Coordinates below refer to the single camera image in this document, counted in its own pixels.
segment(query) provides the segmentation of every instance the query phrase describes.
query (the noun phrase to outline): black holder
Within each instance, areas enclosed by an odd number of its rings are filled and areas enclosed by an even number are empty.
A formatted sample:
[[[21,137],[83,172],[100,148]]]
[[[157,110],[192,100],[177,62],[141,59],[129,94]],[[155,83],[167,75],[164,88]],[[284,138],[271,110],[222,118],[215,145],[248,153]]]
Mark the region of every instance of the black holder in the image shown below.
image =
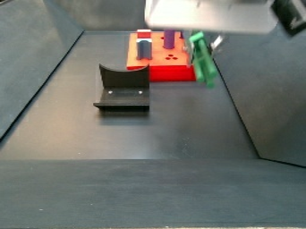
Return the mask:
[[[103,82],[100,102],[93,106],[104,111],[148,111],[149,67],[116,71],[99,65]]]
[[[272,10],[286,32],[294,36],[306,29],[306,0],[275,0]]]

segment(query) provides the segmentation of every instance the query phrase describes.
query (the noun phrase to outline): red block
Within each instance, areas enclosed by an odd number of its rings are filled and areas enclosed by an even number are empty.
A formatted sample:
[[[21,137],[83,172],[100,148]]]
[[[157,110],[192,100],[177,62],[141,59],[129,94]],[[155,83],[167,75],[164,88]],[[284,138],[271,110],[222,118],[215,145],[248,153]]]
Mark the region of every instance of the red block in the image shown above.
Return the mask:
[[[151,38],[151,30],[137,30],[137,38]]]
[[[152,60],[136,59],[137,34],[131,34],[127,69],[135,70],[149,65],[151,81],[195,81],[194,66],[187,67],[187,53],[183,51],[184,40],[175,34],[175,48],[163,48],[163,32],[152,33]]]

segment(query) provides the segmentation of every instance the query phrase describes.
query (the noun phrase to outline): gray floor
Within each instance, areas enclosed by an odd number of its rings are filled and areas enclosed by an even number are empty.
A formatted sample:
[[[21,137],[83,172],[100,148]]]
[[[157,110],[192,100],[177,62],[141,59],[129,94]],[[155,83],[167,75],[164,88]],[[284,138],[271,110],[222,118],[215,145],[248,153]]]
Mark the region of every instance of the gray floor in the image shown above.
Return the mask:
[[[0,228],[306,226],[306,170],[258,159],[220,77],[152,84],[147,116],[103,116],[97,64],[125,33],[85,33],[0,145]]]
[[[85,33],[0,146],[0,159],[256,158],[220,81],[151,84],[151,112],[103,117],[97,65],[124,69],[128,35]]]

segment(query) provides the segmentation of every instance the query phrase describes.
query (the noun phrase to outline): green object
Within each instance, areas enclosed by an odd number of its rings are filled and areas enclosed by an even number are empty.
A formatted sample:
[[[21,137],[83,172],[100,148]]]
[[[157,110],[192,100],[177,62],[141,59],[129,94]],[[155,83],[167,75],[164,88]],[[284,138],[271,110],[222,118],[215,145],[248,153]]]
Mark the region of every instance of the green object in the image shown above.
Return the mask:
[[[214,87],[214,78],[218,74],[216,66],[210,56],[210,51],[206,46],[203,32],[195,33],[190,39],[190,43],[194,44],[194,69],[198,82],[206,82],[207,87]]]

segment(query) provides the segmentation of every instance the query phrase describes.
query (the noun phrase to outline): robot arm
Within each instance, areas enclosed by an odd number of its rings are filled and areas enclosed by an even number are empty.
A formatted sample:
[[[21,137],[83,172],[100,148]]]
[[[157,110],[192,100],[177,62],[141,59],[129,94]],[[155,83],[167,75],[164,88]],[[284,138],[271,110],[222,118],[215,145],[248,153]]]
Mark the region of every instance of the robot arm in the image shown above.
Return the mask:
[[[147,0],[152,28],[268,33],[280,21],[287,33],[306,28],[306,0]]]

